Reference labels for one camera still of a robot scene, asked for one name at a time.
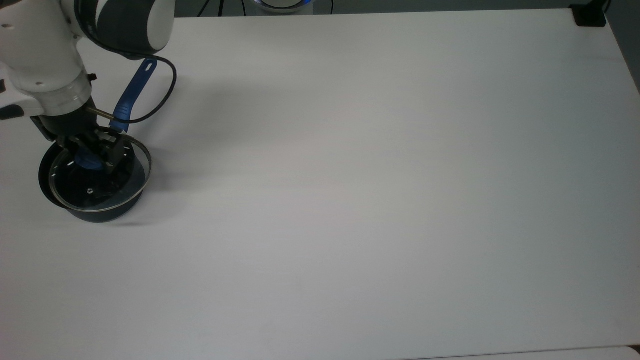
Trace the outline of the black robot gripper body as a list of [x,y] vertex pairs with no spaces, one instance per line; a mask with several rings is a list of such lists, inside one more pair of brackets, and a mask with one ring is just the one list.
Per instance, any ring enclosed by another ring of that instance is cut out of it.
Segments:
[[30,120],[50,142],[73,141],[94,144],[99,141],[98,116],[82,108],[59,116],[31,116]]

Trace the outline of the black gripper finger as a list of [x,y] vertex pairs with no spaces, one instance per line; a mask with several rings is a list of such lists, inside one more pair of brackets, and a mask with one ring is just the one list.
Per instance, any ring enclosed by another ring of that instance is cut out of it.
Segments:
[[125,157],[124,135],[121,133],[96,133],[96,155],[106,174],[112,174]]
[[58,136],[58,155],[73,161],[86,161],[86,136]]

